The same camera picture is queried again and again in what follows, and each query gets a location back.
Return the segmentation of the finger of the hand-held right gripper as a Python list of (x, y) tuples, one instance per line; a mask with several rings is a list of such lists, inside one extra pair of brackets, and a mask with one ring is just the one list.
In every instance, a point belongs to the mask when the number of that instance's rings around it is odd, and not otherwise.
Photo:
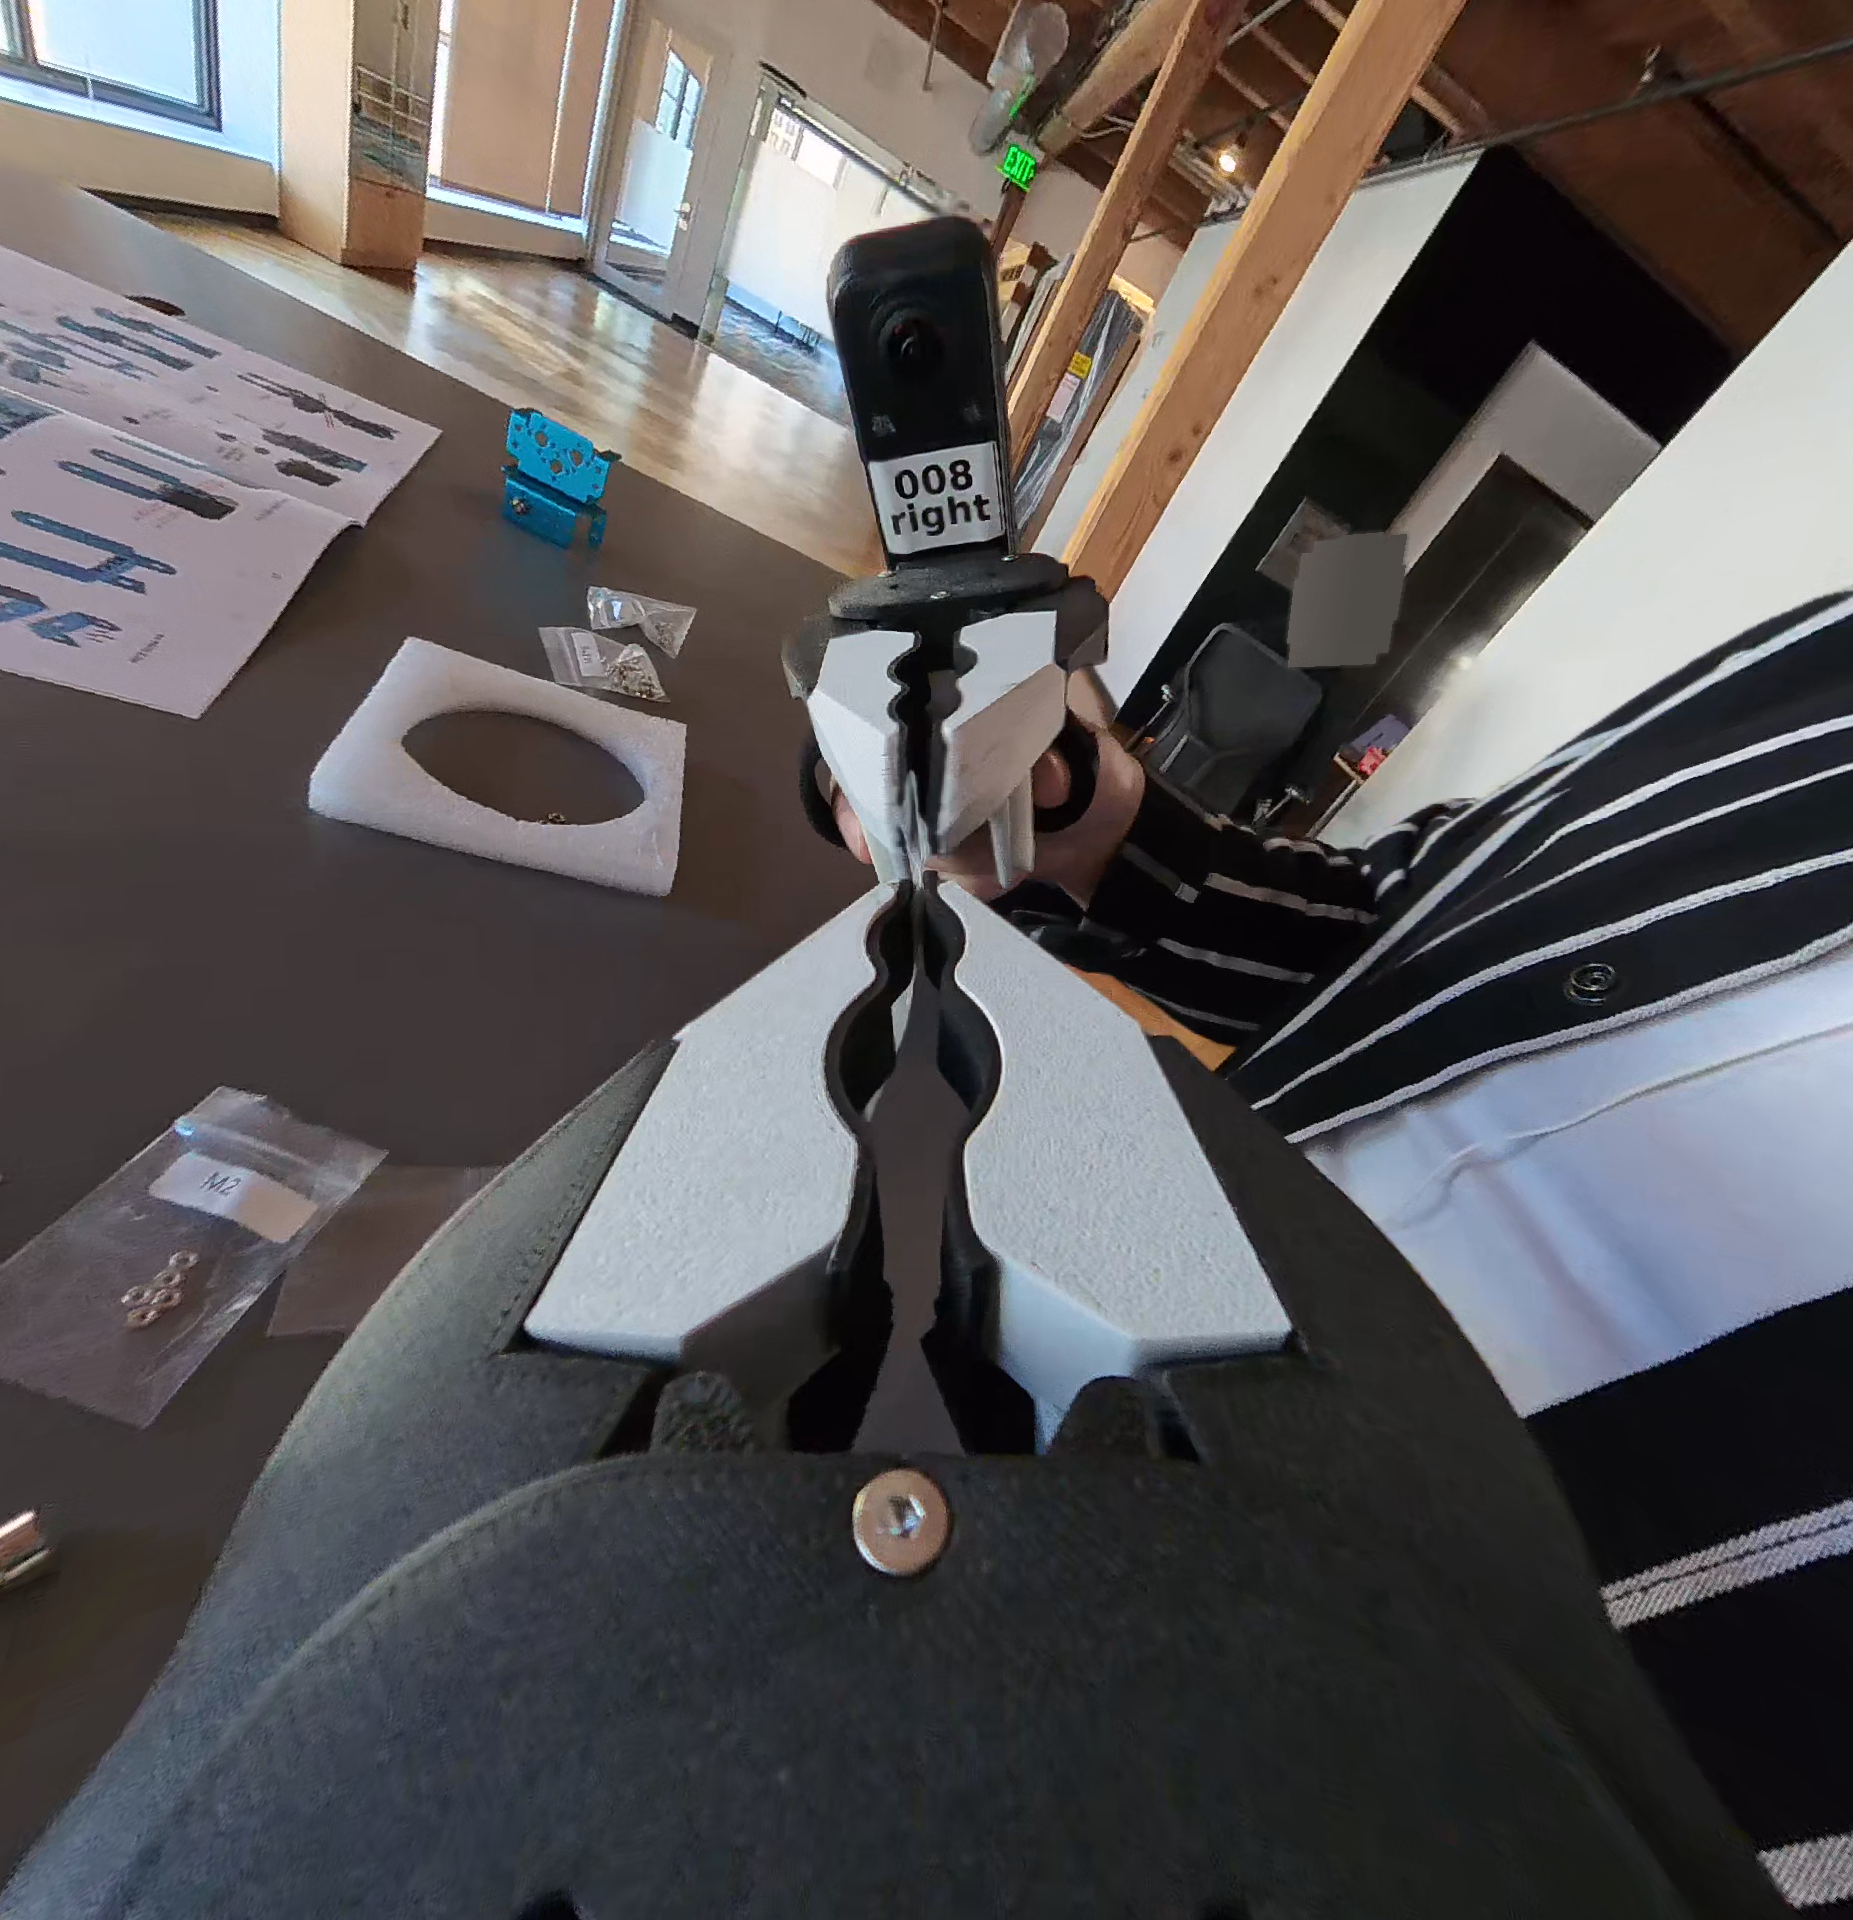
[(922, 835), (928, 853), (989, 844), (993, 878), (1012, 889), (1033, 870), (1038, 757), (1064, 724), (1055, 612), (1001, 612), (954, 635), (954, 703), (928, 721)]
[(900, 875), (890, 849), (890, 799), (902, 772), (912, 772), (912, 694), (909, 673), (920, 668), (920, 631), (907, 626), (846, 626), (820, 641), (814, 684), (804, 694), (817, 768), (814, 815), (835, 826), (833, 802), (820, 775), (853, 805), (868, 840), (876, 875)]

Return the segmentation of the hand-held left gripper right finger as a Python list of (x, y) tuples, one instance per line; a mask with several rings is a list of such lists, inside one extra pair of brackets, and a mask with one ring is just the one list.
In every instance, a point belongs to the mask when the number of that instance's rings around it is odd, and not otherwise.
[(922, 1349), (968, 1448), (1078, 1392), (1279, 1354), (1293, 1322), (1144, 1028), (959, 885), (920, 911), (950, 1159)]

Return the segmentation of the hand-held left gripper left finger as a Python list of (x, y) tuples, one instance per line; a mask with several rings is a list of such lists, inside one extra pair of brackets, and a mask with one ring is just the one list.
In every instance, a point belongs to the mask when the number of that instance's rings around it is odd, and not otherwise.
[(528, 1333), (853, 1440), (893, 1330), (868, 1110), (909, 991), (912, 890), (877, 885), (689, 1023)]

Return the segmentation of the puffy clear screw bag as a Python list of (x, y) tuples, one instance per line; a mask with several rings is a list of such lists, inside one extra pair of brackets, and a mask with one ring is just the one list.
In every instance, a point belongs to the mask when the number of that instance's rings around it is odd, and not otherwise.
[(680, 658), (697, 608), (646, 591), (590, 587), (587, 615), (594, 631), (618, 635), (619, 641), (640, 638), (667, 658)]

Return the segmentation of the white foam frame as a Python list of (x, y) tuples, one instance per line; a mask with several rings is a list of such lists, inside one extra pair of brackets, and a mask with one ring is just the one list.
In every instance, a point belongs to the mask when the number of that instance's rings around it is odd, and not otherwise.
[[(608, 824), (528, 824), (457, 796), (408, 751), (432, 717), (499, 711), (587, 738), (641, 786), (641, 805)], [(317, 815), (536, 870), (667, 896), (680, 870), (689, 727), (601, 703), (584, 691), (408, 635), (379, 682), (320, 753), (307, 805)]]

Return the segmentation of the person's right forearm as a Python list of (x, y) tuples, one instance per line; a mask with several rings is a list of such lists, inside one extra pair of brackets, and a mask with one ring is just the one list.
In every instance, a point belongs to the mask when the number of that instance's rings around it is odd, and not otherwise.
[(1248, 1050), (1401, 911), (1419, 844), (1470, 802), (1404, 815), (1363, 849), (1266, 835), (1145, 775), (1088, 901), (1029, 878), (993, 911), (1062, 962), (1122, 979), (1194, 1030)]

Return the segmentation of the dark desk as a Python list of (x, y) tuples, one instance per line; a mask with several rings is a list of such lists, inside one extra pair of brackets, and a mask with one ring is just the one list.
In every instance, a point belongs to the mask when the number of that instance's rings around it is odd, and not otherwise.
[[(779, 648), (835, 575), (624, 469), (604, 554), (502, 528), (504, 408), (79, 186), (0, 168), (0, 243), (437, 425), (198, 721), (0, 673), (0, 1260), (196, 1098), (395, 1164), (504, 1164), (860, 890), (795, 799)], [(669, 896), (327, 824), (311, 768), (408, 635), (539, 673), (591, 581), (697, 604)]]

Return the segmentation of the person's right hand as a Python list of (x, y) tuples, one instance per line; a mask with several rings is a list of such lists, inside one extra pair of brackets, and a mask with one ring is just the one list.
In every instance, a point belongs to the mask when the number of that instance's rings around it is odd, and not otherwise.
[[(1026, 875), (1029, 881), (1055, 889), (1078, 906), (1094, 901), (1094, 890), (1130, 835), (1145, 799), (1145, 771), (1110, 732), (1094, 732), (1094, 742), (1101, 753), (1094, 802), (1068, 829), (1033, 835), (1033, 870)], [(820, 775), (820, 790), (833, 802), (843, 849), (868, 863), (868, 840), (853, 805), (833, 786), (829, 772)], [(1071, 772), (1055, 749), (1047, 749), (1033, 761), (1032, 796), (1038, 806), (1058, 806), (1071, 799)], [(996, 881), (987, 829), (968, 835), (959, 852), (937, 858), (935, 871), (961, 885), (977, 901), (996, 901), (1005, 890)]]

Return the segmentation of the dark mesh office chair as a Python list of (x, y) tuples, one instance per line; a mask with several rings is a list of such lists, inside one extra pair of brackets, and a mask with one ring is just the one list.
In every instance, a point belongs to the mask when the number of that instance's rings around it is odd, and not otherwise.
[(1145, 772), (1203, 814), (1241, 815), (1293, 753), (1325, 684), (1248, 626), (1221, 622), (1174, 669), (1144, 746)]

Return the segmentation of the slim wooden column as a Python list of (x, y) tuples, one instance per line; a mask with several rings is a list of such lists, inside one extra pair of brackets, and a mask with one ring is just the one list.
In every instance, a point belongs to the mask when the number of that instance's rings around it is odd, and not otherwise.
[(1145, 200), (1177, 147), (1184, 118), (1244, 22), (1244, 11), (1245, 3), (1187, 3), (1174, 17), (1174, 38), (1145, 48), (1163, 55), (1145, 107), (1140, 109), (1110, 186), (1080, 232), (1071, 265), (1064, 267), (1055, 299), (1008, 391), (1005, 466), (1014, 466), (1032, 452), (1058, 379), (1074, 350), (1080, 350), (1083, 323), (1102, 299), (1111, 271), (1122, 265)]

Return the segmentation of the flat labelled screw bag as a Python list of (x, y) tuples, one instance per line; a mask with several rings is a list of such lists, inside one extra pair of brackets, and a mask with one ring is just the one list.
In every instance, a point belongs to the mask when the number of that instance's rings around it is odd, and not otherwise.
[(646, 641), (591, 631), (587, 626), (539, 626), (539, 641), (557, 684), (591, 698), (669, 700)]

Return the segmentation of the thick wooden column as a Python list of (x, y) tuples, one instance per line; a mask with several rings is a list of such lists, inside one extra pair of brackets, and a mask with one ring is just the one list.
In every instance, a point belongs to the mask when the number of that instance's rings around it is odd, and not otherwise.
[(1083, 509), (1064, 563), (1111, 599), (1465, 3), (1357, 3)]

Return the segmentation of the clear bag of nuts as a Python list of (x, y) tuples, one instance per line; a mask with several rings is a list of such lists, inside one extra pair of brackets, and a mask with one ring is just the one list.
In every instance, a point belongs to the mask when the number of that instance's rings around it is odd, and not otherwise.
[(0, 1263), (0, 1379), (150, 1426), (385, 1150), (219, 1089)]

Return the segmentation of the open instruction booklet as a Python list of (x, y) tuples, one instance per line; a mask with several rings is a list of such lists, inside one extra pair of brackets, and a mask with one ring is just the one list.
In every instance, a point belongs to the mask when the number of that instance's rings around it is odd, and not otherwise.
[(0, 247), (0, 669), (203, 717), (437, 438)]

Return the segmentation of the blue metal bracket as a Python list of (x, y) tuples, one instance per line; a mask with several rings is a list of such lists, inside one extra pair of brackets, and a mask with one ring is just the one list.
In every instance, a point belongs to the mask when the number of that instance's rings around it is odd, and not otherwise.
[(536, 408), (514, 408), (504, 456), (502, 518), (510, 528), (556, 544), (601, 544), (618, 448), (601, 448)]

